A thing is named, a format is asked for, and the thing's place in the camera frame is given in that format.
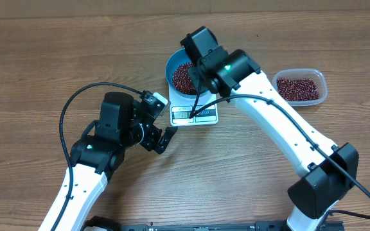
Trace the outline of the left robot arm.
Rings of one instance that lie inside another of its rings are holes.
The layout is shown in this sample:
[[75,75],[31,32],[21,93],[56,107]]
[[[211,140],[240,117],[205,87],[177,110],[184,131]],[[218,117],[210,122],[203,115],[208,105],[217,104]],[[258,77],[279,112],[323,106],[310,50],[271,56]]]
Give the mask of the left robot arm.
[[40,229],[121,230],[117,221],[87,215],[127,149],[140,144],[147,151],[165,151],[177,128],[161,130],[154,121],[169,105],[157,92],[144,91],[139,100],[123,92],[106,93],[99,119],[87,126],[71,148],[70,167]]

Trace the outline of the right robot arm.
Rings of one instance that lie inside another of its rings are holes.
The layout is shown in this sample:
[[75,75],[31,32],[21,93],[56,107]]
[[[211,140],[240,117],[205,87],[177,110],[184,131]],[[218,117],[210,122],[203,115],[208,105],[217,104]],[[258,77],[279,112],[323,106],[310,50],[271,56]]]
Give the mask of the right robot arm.
[[299,181],[288,188],[294,204],[287,230],[318,230],[333,206],[354,186],[359,154],[337,146],[308,124],[277,92],[244,51],[228,53],[202,26],[181,40],[199,84],[245,112],[287,157]]

